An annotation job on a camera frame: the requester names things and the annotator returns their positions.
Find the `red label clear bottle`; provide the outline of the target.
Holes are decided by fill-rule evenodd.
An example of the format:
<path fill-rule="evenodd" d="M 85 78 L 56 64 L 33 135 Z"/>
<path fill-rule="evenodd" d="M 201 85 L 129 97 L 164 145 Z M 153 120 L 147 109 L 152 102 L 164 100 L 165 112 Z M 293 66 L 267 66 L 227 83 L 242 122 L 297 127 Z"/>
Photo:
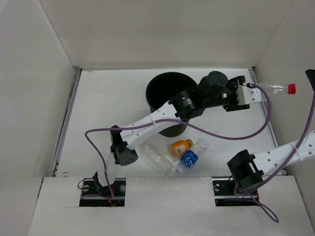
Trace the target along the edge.
<path fill-rule="evenodd" d="M 264 88 L 267 93 L 271 95 L 295 95 L 296 85 L 295 84 L 258 84 L 260 87 Z"/>

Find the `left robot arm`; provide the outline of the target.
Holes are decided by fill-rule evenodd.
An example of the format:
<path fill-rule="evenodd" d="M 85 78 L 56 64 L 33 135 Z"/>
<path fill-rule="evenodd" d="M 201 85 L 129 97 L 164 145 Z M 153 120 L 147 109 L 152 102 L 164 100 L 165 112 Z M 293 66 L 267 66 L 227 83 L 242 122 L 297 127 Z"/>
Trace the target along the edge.
<path fill-rule="evenodd" d="M 223 107 L 228 112 L 248 109 L 253 93 L 244 76 L 228 79 L 219 71 L 210 72 L 199 83 L 179 72 L 155 76 L 146 87 L 150 114 L 131 125 L 107 129 L 111 138 L 109 158 L 105 161 L 104 176 L 94 183 L 94 191 L 100 196 L 107 195 L 114 180 L 113 167 L 137 161 L 135 150 L 151 136 L 162 133 L 176 137 L 191 119 L 208 108 Z"/>

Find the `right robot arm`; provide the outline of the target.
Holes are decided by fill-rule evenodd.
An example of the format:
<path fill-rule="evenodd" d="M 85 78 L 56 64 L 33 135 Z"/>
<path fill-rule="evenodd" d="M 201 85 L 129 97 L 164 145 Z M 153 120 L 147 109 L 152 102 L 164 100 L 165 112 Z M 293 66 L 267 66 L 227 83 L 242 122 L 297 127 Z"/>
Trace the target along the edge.
<path fill-rule="evenodd" d="M 298 141 L 261 153 L 243 150 L 229 160 L 227 166 L 233 177 L 228 182 L 229 191 L 236 195 L 248 194 L 265 185 L 285 166 L 314 158 L 315 132 L 309 131 L 314 110 L 312 99 L 307 123 Z"/>

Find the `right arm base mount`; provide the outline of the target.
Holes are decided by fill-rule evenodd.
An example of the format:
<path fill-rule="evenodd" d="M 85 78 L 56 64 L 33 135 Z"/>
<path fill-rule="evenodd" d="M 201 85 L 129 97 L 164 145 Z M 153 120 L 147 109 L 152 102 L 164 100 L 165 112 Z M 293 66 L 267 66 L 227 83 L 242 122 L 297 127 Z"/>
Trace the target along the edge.
<path fill-rule="evenodd" d="M 234 194 L 236 184 L 232 176 L 214 177 L 212 178 L 212 184 L 217 207 L 258 206 L 250 196 L 236 196 Z"/>

